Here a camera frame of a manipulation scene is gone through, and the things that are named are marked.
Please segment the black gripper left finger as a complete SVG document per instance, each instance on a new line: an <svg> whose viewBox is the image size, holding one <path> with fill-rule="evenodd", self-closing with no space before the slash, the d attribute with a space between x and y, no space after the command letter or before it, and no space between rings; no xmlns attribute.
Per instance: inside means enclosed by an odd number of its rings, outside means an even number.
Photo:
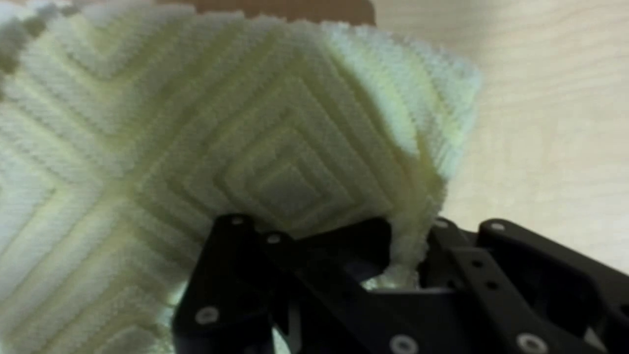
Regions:
<svg viewBox="0 0 629 354"><path fill-rule="evenodd" d="M361 283L388 261L390 226L367 218L304 240L213 220L176 304L174 354L375 354L382 348Z"/></svg>

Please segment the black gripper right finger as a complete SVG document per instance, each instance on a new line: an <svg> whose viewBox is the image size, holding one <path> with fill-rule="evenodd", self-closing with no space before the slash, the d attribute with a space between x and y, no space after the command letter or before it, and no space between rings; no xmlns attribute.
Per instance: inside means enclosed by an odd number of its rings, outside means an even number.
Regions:
<svg viewBox="0 0 629 354"><path fill-rule="evenodd" d="M502 218L428 244L426 354L629 354L624 273Z"/></svg>

